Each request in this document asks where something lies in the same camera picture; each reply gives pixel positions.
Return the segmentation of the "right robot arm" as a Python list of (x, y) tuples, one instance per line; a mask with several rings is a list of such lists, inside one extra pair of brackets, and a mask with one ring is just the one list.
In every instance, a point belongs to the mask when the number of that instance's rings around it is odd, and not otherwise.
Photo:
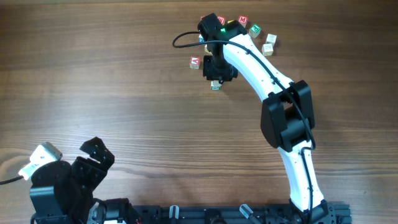
[(280, 73), (238, 21), (222, 24), (209, 14), (202, 17), (198, 31), (211, 53), (204, 58), (204, 77), (223, 84), (241, 74), (252, 86), (262, 102), (262, 134), (285, 165), (290, 201), (302, 220), (318, 221), (325, 199), (312, 164), (315, 118), (310, 87)]

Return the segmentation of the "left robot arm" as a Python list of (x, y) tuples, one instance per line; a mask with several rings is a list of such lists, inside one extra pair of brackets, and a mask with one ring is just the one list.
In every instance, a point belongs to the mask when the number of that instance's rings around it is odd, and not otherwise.
[(40, 167), (32, 176), (30, 199), (35, 208), (31, 223), (140, 223), (140, 215), (129, 200), (100, 200), (93, 191), (114, 164), (114, 155), (95, 137), (80, 150), (74, 163), (55, 161)]

